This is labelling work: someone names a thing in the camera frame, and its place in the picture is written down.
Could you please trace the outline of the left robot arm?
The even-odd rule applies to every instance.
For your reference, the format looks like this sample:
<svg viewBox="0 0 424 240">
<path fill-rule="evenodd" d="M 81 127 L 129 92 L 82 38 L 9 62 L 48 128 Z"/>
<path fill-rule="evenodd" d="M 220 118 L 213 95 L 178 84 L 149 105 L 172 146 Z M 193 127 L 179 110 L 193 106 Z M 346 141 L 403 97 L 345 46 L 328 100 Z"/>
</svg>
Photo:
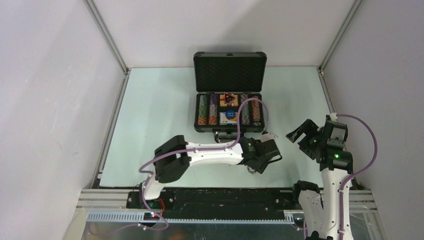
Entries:
<svg viewBox="0 0 424 240">
<path fill-rule="evenodd" d="M 153 208 L 166 184 L 178 181 L 188 168 L 201 165 L 242 165 L 262 174 L 268 165 L 282 160 L 276 136 L 265 134 L 261 139 L 240 137 L 224 143 L 195 143 L 176 135 L 158 147 L 152 160 L 143 164 L 139 172 L 147 174 L 140 184 L 138 201 L 145 208 Z"/>
</svg>

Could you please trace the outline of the red triangular dealer button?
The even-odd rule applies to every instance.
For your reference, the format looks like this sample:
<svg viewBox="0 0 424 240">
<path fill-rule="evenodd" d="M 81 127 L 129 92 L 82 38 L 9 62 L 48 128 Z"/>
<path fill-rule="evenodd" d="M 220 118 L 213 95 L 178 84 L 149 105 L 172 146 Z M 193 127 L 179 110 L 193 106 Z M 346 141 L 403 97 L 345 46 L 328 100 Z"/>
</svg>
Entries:
<svg viewBox="0 0 424 240">
<path fill-rule="evenodd" d="M 224 94 L 224 102 L 226 104 L 231 103 L 232 101 L 234 101 L 235 98 L 236 98 L 235 95 L 232 94 L 232 93 L 225 93 Z"/>
</svg>

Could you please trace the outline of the blue small blind button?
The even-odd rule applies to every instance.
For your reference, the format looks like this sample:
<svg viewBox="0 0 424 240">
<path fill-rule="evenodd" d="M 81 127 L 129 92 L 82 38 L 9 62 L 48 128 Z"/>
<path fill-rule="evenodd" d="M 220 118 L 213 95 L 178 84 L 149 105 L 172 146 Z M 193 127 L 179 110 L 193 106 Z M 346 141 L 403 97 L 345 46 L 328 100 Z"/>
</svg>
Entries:
<svg viewBox="0 0 424 240">
<path fill-rule="evenodd" d="M 225 112 L 225 116 L 227 119 L 232 120 L 235 119 L 237 117 L 237 113 L 233 110 L 228 110 Z"/>
</svg>

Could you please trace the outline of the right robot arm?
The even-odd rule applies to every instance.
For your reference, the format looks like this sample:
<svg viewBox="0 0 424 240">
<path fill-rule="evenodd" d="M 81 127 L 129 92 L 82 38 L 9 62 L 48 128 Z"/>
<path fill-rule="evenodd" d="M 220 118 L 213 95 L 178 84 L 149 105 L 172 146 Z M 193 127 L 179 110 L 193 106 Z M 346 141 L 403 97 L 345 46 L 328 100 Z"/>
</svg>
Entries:
<svg viewBox="0 0 424 240">
<path fill-rule="evenodd" d="M 345 150 L 347 125 L 327 120 L 318 127 L 307 119 L 286 138 L 319 165 L 323 187 L 299 180 L 293 185 L 291 204 L 304 213 L 307 240 L 352 240 L 347 180 L 353 173 L 353 156 Z"/>
</svg>

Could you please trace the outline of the red card deck box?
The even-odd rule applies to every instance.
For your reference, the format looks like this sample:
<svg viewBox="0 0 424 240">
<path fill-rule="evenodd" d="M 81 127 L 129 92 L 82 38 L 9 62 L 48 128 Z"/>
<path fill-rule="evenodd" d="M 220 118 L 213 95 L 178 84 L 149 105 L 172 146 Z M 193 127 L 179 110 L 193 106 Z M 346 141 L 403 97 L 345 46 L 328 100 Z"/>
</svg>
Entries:
<svg viewBox="0 0 424 240">
<path fill-rule="evenodd" d="M 220 107 L 238 107 L 239 96 L 233 93 L 224 93 L 219 95 Z"/>
</svg>

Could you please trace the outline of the black poker case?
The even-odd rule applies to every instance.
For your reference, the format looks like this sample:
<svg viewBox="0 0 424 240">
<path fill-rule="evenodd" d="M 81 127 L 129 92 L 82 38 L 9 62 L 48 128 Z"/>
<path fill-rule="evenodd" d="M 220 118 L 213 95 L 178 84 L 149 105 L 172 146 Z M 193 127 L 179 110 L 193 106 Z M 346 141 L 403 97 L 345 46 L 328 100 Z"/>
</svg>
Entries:
<svg viewBox="0 0 424 240">
<path fill-rule="evenodd" d="M 261 133 L 266 129 L 264 107 L 261 104 L 260 94 L 267 55 L 262 51 L 255 52 L 205 52 L 198 51 L 193 55 L 195 89 L 194 129 L 199 133 L 212 133 L 214 141 L 229 142 L 237 135 L 245 133 Z M 239 106 L 220 107 L 220 95 L 230 93 L 238 95 Z M 210 96 L 217 94 L 217 124 L 209 125 Z M 248 99 L 241 102 L 241 94 L 247 94 Z M 207 95 L 206 125 L 198 125 L 199 101 L 201 95 Z M 261 125 L 253 125 L 252 101 L 260 102 Z M 242 107 L 248 103 L 250 125 L 242 125 Z M 233 110 L 238 113 L 237 124 L 221 125 L 219 113 Z"/>
</svg>

